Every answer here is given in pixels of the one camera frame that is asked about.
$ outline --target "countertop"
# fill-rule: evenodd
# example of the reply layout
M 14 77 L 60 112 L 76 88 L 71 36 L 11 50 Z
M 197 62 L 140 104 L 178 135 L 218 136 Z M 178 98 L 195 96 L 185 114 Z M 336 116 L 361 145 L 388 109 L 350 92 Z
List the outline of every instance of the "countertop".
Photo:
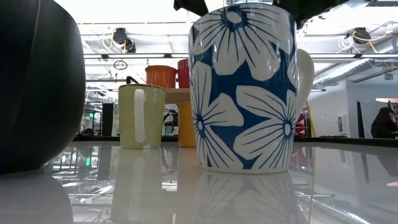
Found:
M 196 149 L 175 142 L 73 142 L 42 172 L 0 179 L 0 224 L 397 223 L 396 149 L 293 152 L 288 172 L 236 175 L 202 170 Z

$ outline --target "white mug handle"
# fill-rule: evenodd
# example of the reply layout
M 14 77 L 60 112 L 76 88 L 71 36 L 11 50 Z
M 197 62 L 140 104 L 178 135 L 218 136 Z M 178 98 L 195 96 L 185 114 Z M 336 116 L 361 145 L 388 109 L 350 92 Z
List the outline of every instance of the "white mug handle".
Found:
M 136 130 L 136 141 L 144 142 L 145 135 L 145 118 L 144 118 L 144 103 L 145 92 L 144 90 L 136 90 L 134 92 L 134 124 Z
M 297 102 L 296 121 L 305 107 L 305 102 L 311 92 L 315 69 L 311 56 L 302 49 L 297 49 Z

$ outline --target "duct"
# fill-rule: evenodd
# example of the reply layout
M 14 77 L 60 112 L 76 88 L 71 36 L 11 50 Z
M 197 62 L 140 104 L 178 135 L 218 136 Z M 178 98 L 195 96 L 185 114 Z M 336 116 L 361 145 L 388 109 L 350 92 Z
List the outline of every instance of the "duct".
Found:
M 396 54 L 398 53 L 398 40 L 397 37 L 393 37 L 378 46 L 376 46 L 379 54 Z M 372 54 L 373 49 L 367 50 L 363 54 Z M 313 81 L 314 85 L 327 85 L 330 83 L 337 83 L 344 80 L 352 75 L 366 71 L 373 68 L 376 61 L 373 58 L 364 58 L 357 61 L 341 64 L 334 66 L 333 68 L 317 75 Z

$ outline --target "wall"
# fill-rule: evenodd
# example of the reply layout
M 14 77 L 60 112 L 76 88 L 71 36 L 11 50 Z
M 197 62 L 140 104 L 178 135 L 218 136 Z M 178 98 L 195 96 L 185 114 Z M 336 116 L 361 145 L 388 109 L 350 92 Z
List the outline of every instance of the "wall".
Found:
M 346 82 L 348 119 L 351 138 L 358 138 L 358 110 L 356 102 L 375 101 L 376 98 L 398 97 L 396 85 L 363 85 Z
M 337 117 L 345 114 L 346 133 L 349 137 L 346 82 L 325 89 L 325 92 L 311 92 L 308 97 L 315 136 L 340 136 Z

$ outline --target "wooden shelf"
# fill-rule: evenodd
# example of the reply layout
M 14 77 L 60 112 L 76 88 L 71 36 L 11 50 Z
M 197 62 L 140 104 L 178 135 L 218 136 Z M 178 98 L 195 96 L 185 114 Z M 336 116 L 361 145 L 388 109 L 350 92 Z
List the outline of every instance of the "wooden shelf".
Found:
M 189 88 L 168 88 L 166 89 L 166 104 L 177 103 L 181 100 L 189 100 Z

